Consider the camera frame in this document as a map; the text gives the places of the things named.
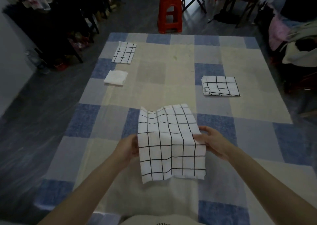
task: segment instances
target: stool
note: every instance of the stool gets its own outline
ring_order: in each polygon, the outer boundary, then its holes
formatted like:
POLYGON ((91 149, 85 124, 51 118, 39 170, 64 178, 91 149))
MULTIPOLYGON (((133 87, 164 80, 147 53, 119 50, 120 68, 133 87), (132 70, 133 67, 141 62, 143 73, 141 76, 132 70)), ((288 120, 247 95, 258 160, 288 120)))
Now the stool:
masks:
POLYGON ((182 0, 160 0, 158 13, 158 31, 161 34, 166 33, 166 29, 176 28, 177 32, 182 32, 182 0), (167 11, 169 7, 173 6, 173 11, 167 11), (173 23, 166 23, 166 16, 173 15, 173 23))

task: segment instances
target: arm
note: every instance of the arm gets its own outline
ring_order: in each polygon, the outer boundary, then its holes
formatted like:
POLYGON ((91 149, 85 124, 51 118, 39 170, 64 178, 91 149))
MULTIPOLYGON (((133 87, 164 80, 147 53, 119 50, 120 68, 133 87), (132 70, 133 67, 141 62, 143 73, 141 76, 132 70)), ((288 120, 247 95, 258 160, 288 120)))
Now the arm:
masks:
POLYGON ((137 155, 137 136, 122 139, 108 159, 38 225, 85 225, 118 173, 137 155))
POLYGON ((217 130, 206 126, 199 128, 207 131, 208 135, 194 135, 194 139, 204 141, 207 150, 234 167, 276 225, 316 224, 317 209, 310 203, 231 144, 217 130))

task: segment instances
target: pink cloth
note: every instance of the pink cloth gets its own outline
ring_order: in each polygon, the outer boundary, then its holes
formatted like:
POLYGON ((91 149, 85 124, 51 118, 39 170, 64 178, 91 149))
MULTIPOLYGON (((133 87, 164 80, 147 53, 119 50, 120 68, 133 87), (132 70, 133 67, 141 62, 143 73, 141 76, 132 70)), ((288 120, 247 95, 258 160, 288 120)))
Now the pink cloth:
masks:
POLYGON ((272 51, 275 51, 283 41, 287 41, 286 37, 290 31, 279 18, 278 15, 275 15, 271 21, 271 24, 268 28, 268 43, 272 51))

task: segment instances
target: dark gray floor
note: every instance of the dark gray floor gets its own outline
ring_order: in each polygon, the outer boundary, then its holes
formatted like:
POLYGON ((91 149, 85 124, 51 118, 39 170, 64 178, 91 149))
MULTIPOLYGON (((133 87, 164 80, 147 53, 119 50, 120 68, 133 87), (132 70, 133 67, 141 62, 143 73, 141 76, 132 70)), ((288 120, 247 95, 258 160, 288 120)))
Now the dark gray floor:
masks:
MULTIPOLYGON (((84 63, 77 63, 61 72, 41 76, 34 74, 18 97, 0 119, 0 219, 36 224, 46 213, 33 206, 41 184, 64 131, 73 115, 75 105, 89 80, 97 58, 110 32, 157 33, 159 0, 124 0, 125 5, 100 24, 95 44, 84 51, 84 63)), ((241 14, 243 2, 235 5, 241 14)), ((256 37, 265 59, 266 44, 251 23, 238 29, 209 18, 223 6, 223 1, 206 4, 207 15, 193 3, 183 15, 183 32, 189 35, 227 35, 256 37)), ((274 67, 271 73, 296 125, 307 135, 307 151, 317 160, 317 119, 301 119, 299 112, 309 111, 317 95, 312 91, 284 94, 282 82, 274 67)))

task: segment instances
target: checkered tablecloth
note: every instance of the checkered tablecloth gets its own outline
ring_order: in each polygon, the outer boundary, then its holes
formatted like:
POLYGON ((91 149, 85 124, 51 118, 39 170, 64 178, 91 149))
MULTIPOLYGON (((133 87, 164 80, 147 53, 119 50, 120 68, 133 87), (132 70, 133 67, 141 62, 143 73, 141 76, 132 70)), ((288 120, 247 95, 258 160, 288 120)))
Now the checkered tablecloth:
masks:
MULTIPOLYGON (((219 130, 266 170, 317 206, 317 179, 304 139, 254 37, 111 33, 38 190, 35 204, 53 208, 114 150, 137 133, 140 107, 188 104, 198 125, 219 130), (111 63, 119 41, 137 44, 132 63, 111 63), (127 71, 123 87, 103 83, 127 71), (204 96, 203 75, 235 77, 241 97, 204 96)), ((97 207, 124 215, 181 214, 205 224, 272 224, 226 161, 206 155, 205 180, 142 184, 136 159, 97 207)))

